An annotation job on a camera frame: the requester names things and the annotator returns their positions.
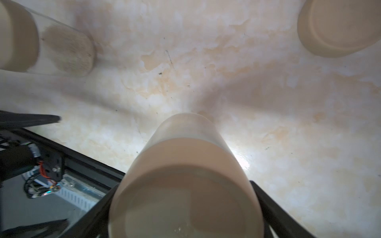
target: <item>beige cylinder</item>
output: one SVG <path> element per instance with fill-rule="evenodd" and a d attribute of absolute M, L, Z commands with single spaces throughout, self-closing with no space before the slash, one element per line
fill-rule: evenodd
<path fill-rule="evenodd" d="M 32 15 L 20 4 L 0 1 L 0 69 L 25 72 L 38 58 L 38 32 Z"/>
<path fill-rule="evenodd" d="M 205 117 L 164 121 L 117 189 L 111 238 L 263 237 L 261 209 L 248 178 Z"/>
<path fill-rule="evenodd" d="M 335 58 L 381 39 L 380 0 L 307 0 L 298 18 L 298 35 L 311 53 Z"/>

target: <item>brown stain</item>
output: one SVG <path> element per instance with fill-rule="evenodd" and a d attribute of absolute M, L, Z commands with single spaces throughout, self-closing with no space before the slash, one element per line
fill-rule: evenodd
<path fill-rule="evenodd" d="M 204 53 L 208 54 L 214 61 L 218 61 L 219 57 L 228 54 L 238 54 L 240 48 L 235 46 L 228 47 L 215 47 L 215 48 L 204 48 Z"/>
<path fill-rule="evenodd" d="M 247 19 L 240 25 L 230 25 L 229 27 L 233 27 L 236 33 L 245 33 L 247 29 L 247 25 L 250 23 L 250 19 Z"/>
<path fill-rule="evenodd" d="M 263 67 L 266 70 L 281 69 L 285 63 L 279 62 L 278 60 L 271 60 L 266 63 Z"/>
<path fill-rule="evenodd" d="M 228 80 L 236 80 L 237 77 L 241 74 L 247 74 L 250 71 L 252 71 L 252 66 L 245 66 L 242 68 L 239 68 L 235 71 L 229 71 L 225 66 L 216 69 L 217 73 L 221 73 L 226 79 Z"/>
<path fill-rule="evenodd" d="M 161 75 L 156 76 L 156 80 L 159 83 L 159 91 L 166 96 L 167 91 L 172 91 L 177 89 L 177 86 L 174 84 L 173 81 L 171 81 L 169 73 L 171 72 L 170 69 L 165 69 Z"/>
<path fill-rule="evenodd" d="M 268 132 L 265 137 L 262 138 L 262 143 L 270 141 L 280 142 L 287 139 L 290 129 L 285 126 L 278 126 L 274 130 Z"/>
<path fill-rule="evenodd" d="M 189 75 L 192 77 L 192 84 L 197 84 L 198 82 L 202 82 L 204 80 L 204 73 L 199 70 L 192 70 L 189 72 Z"/>
<path fill-rule="evenodd" d="M 225 47 L 225 45 L 233 39 L 233 35 L 220 35 L 216 38 L 216 43 L 219 47 Z"/>
<path fill-rule="evenodd" d="M 290 34 L 293 31 L 293 29 L 289 30 L 266 30 L 264 31 L 265 34 L 268 35 L 269 39 L 279 39 L 280 37 L 286 36 Z"/>
<path fill-rule="evenodd" d="M 159 66 L 161 63 L 166 62 L 165 60 L 161 59 L 155 54 L 155 51 L 153 51 L 149 55 L 142 55 L 140 59 L 144 62 L 144 67 L 147 71 L 152 71 L 157 66 Z"/>
<path fill-rule="evenodd" d="M 259 45 L 262 43 L 263 41 L 256 37 L 250 37 L 245 40 L 245 46 L 248 46 L 248 47 L 255 47 L 256 45 Z"/>
<path fill-rule="evenodd" d="M 187 64 L 187 63 L 193 63 L 193 62 L 200 60 L 200 59 L 202 59 L 202 56 L 197 52 L 196 48 L 193 48 L 191 51 L 189 51 L 185 54 L 179 55 L 176 58 L 173 58 L 172 62 L 175 61 L 175 62 Z"/>
<path fill-rule="evenodd" d="M 321 120 L 327 118 L 327 115 L 324 112 L 317 112 L 313 115 L 314 122 L 319 123 Z"/>
<path fill-rule="evenodd" d="M 379 95 L 380 87 L 377 87 L 372 82 L 361 82 L 360 80 L 364 78 L 365 74 L 345 76 L 338 73 L 332 73 L 328 77 L 333 80 L 337 87 L 340 88 L 341 91 L 345 92 L 346 95 L 351 95 L 352 97 L 360 97 L 361 91 L 359 87 L 366 87 L 369 89 L 371 95 Z"/>
<path fill-rule="evenodd" d="M 216 66 L 214 64 L 209 64 L 209 65 L 206 66 L 206 69 L 208 69 L 208 70 L 216 70 Z"/>

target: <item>cable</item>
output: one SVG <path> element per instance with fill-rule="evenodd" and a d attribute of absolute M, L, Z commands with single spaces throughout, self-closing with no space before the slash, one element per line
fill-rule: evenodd
<path fill-rule="evenodd" d="M 30 192 L 29 192 L 29 188 L 30 188 L 32 182 L 33 182 L 38 176 L 40 176 L 40 173 L 35 173 L 35 174 L 33 174 L 32 176 L 30 176 L 30 177 L 25 181 L 25 183 L 24 183 L 24 192 L 25 192 L 27 198 L 33 198 L 33 195 L 35 195 L 35 194 L 30 194 Z M 49 188 L 46 188 L 46 187 L 44 187 L 44 186 L 40 186 L 40 187 L 35 187 L 33 190 L 35 190 L 36 193 L 38 193 L 38 195 L 40 195 L 40 194 L 43 194 L 43 193 L 49 191 Z"/>
<path fill-rule="evenodd" d="M 40 169 L 39 169 L 39 171 L 40 171 L 41 176 L 44 177 L 44 178 L 46 178 L 46 179 L 47 179 L 48 181 L 50 181 L 53 185 L 56 185 L 57 182 L 54 181 L 54 180 L 52 180 L 49 176 L 47 176 L 46 171 L 45 171 L 45 168 L 42 166 L 42 165 L 44 164 L 44 161 L 40 161 L 38 164 L 40 165 Z"/>

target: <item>black metal frame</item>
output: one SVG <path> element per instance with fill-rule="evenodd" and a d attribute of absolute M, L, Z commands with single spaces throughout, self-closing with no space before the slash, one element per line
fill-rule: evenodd
<path fill-rule="evenodd" d="M 123 172 L 100 163 L 90 157 L 71 150 L 61 144 L 44 138 L 26 129 L 15 129 L 11 132 L 36 144 L 48 147 L 60 153 L 64 160 L 64 169 L 70 171 L 97 186 L 107 194 L 72 228 L 60 237 L 95 238 L 98 235 L 108 237 L 108 210 L 112 197 L 123 176 Z M 272 200 L 256 183 L 250 181 L 261 205 L 265 238 L 272 238 L 269 225 L 280 238 L 313 238 L 306 229 L 290 217 L 274 200 Z"/>

